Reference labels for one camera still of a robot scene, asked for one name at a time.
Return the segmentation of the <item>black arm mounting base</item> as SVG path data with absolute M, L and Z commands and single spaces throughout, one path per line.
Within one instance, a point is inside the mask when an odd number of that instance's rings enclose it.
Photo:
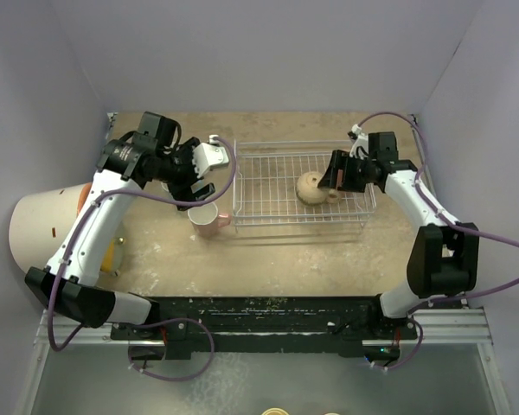
M 382 314 L 378 297 L 153 297 L 156 308 L 150 322 L 165 322 L 163 328 L 137 329 L 127 324 L 113 325 L 114 335 L 158 339 L 150 346 L 154 357 L 188 359 L 194 352 L 337 354 L 362 357 L 375 354 L 385 359 L 398 356 L 396 345 L 363 346 L 361 337 L 389 338 L 391 329 L 414 326 L 405 318 L 391 319 Z M 215 342 L 219 332 L 318 332 L 331 336 L 273 340 Z

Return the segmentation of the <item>pink cup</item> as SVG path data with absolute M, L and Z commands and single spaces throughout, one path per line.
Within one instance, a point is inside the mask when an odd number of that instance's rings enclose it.
M 221 213 L 214 202 L 190 208 L 187 216 L 197 235 L 202 238 L 211 238 L 232 223 L 232 215 Z

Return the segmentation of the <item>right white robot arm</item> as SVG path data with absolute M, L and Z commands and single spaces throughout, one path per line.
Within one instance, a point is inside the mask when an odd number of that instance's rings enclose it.
M 398 319 L 432 297 L 473 290 L 477 281 L 477 227 L 460 223 L 430 194 L 413 162 L 401 159 L 393 132 L 366 134 L 354 126 L 351 150 L 333 150 L 317 187 L 362 193 L 374 184 L 402 209 L 417 231 L 406 280 L 380 294 L 381 308 L 368 316 L 368 331 L 387 338 Z

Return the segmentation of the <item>aluminium front frame rail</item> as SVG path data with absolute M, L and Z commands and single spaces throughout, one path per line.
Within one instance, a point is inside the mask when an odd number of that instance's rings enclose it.
M 36 331 L 34 344 L 48 345 L 47 334 L 47 311 L 42 313 Z M 493 344 L 490 327 L 483 309 L 461 309 L 461 310 L 418 310 L 413 319 L 423 329 L 422 344 L 439 345 L 468 345 L 468 344 Z M 66 317 L 56 317 L 54 320 L 55 340 L 57 343 L 64 342 L 67 336 L 76 328 L 77 322 Z M 107 323 L 98 329 L 82 329 L 69 342 L 69 346 L 102 345 L 102 344 L 128 344 L 134 346 L 161 346 L 163 342 L 158 339 L 143 339 L 138 336 L 130 337 L 129 334 L 117 335 L 113 333 L 113 326 Z M 363 346 L 374 345 L 414 345 L 418 341 L 420 329 L 412 329 L 406 326 L 405 329 L 391 329 L 390 337 L 380 339 L 368 339 L 367 335 L 360 338 Z M 311 337 L 321 335 L 331 336 L 332 333 L 325 331 L 318 332 L 219 332 L 213 333 L 215 342 L 225 338 L 236 337 L 237 340 L 252 340 L 259 337 L 261 340 L 273 340 L 278 337 L 303 337 L 310 340 Z

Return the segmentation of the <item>large cream cylindrical bucket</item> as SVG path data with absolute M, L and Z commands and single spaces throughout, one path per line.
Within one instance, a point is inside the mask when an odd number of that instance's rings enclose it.
M 23 197 L 10 219 L 12 256 L 23 272 L 43 268 L 74 224 L 91 189 L 90 183 Z

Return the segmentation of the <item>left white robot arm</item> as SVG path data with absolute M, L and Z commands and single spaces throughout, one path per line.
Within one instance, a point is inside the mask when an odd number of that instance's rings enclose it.
M 100 289 L 97 282 L 108 248 L 132 202 L 148 182 L 167 184 L 172 203 L 184 210 L 215 193 L 213 184 L 194 185 L 212 169 L 229 163 L 229 151 L 211 138 L 181 142 L 181 126 L 145 112 L 135 131 L 108 142 L 77 218 L 55 254 L 42 268 L 31 267 L 25 283 L 48 309 L 98 328 L 129 323 L 142 339 L 157 335 L 161 319 L 155 305 L 138 295 Z

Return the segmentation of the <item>right aluminium table rail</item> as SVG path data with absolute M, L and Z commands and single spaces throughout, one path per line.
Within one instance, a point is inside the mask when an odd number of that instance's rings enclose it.
M 428 150 L 426 145 L 426 138 L 423 135 L 417 118 L 414 115 L 408 115 L 406 117 L 406 121 L 411 125 L 413 134 L 417 140 L 421 160 L 419 170 L 413 179 L 414 187 L 419 198 L 423 201 L 429 212 L 429 216 L 431 217 L 430 222 L 436 224 L 439 227 L 445 228 L 445 233 L 447 236 L 445 237 L 444 244 L 449 249 L 454 248 L 456 250 L 456 254 L 459 254 L 460 249 L 465 243 L 464 229 L 462 227 L 458 227 L 457 223 L 455 223 L 453 220 L 449 220 L 449 218 L 445 216 L 446 210 L 441 206 L 435 196 L 430 192 L 430 189 L 423 182 L 423 178 L 425 178 L 429 183 L 432 183 L 428 172 Z

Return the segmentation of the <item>light blue ceramic mug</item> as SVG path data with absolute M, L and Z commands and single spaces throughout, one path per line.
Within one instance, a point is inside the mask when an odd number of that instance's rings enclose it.
M 165 193 L 167 193 L 167 194 L 170 193 L 170 188 L 169 188 L 169 186 L 168 186 L 168 184 L 167 184 L 166 182 L 162 182 L 162 183 L 161 183 L 161 187 L 162 187 L 162 189 L 163 189 L 163 191 L 164 191 Z

